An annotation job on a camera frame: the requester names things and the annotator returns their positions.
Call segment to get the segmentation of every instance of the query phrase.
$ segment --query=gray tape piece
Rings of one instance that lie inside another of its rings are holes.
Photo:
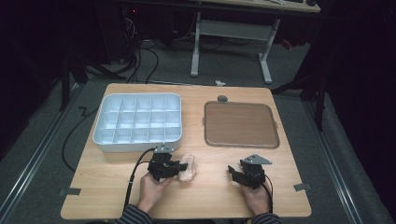
[[[305,190],[305,191],[309,191],[309,190],[311,190],[312,188],[311,188],[311,185],[310,184],[305,184],[305,183],[302,183],[302,184],[298,184],[298,185],[294,185],[294,189],[296,190],[296,191],[300,191],[300,190]]]
[[[61,189],[58,193],[59,196],[64,197],[66,195],[79,195],[81,192],[81,189]]]

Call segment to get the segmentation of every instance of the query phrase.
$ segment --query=table top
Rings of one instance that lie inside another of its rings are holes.
[[[185,152],[195,156],[197,173],[191,182],[175,179],[166,189],[162,200],[150,215],[156,218],[223,218],[252,217],[239,185],[231,180],[227,166],[240,170],[239,160],[258,154],[272,161],[263,165],[274,185],[274,212],[281,217],[307,217],[311,207],[303,190],[299,172],[282,126],[270,90],[265,88],[177,86],[151,84],[110,84],[110,93],[173,92],[181,98],[182,137],[180,148],[172,160],[179,160]],[[205,142],[204,105],[216,101],[219,95],[229,102],[269,105],[277,125],[278,148],[212,147]],[[118,218],[123,209],[126,189],[132,170],[142,152],[105,153],[92,141],[95,123],[83,149],[70,188],[81,189],[79,195],[67,195],[61,212],[66,219]],[[151,159],[149,153],[143,161]],[[140,176],[147,172],[147,164],[139,165],[130,203],[139,199]]]
[[[271,9],[280,9],[280,10],[289,10],[289,11],[299,11],[299,12],[320,12],[320,7],[318,4],[314,6],[309,6],[304,0],[302,3],[295,2],[285,2],[285,5],[280,5],[275,2],[271,2],[269,0],[202,0],[202,2],[206,3],[218,3],[218,4],[226,4],[226,5],[238,5],[245,7],[264,7]]]

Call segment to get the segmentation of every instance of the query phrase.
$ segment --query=dark background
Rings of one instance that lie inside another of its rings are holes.
[[[331,66],[325,71],[329,75],[327,92],[366,173],[396,219],[395,1],[318,3],[321,14],[348,18],[348,22],[329,23],[318,32],[320,25],[315,21],[284,20],[275,42],[286,39],[292,45],[313,44],[296,78],[323,72],[319,69],[322,60],[330,60]],[[72,1],[3,1],[1,10],[0,158],[7,155],[29,117],[60,78],[67,53],[73,51],[98,63],[128,61],[123,17],[134,20],[139,35],[161,39],[168,45],[177,37],[174,30],[185,34],[192,19],[190,12]],[[334,54],[324,57],[332,49]],[[312,80],[300,88],[317,84]]]

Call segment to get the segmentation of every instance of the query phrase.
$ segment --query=person's arm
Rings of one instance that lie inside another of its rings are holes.
[[[166,178],[162,182],[155,180],[151,173],[145,174],[140,179],[140,200],[137,206],[128,204],[120,219],[116,220],[117,224],[149,224],[152,218],[149,211],[157,204],[166,187],[173,181],[173,177]]]
[[[255,216],[252,224],[282,223],[279,216],[270,213],[270,196],[263,187],[259,187],[257,189],[252,189],[251,187],[243,185],[240,185],[240,187],[244,193],[247,207]]]

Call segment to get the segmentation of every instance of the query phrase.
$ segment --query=human hand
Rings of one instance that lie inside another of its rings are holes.
[[[258,216],[270,211],[270,196],[262,186],[257,189],[239,185],[245,195],[247,207],[253,212],[254,216]],[[265,181],[264,186],[268,188],[268,183]]]
[[[173,177],[165,178],[159,182],[148,172],[140,178],[140,200],[137,208],[148,213],[151,208],[160,201],[163,191],[173,181]]]

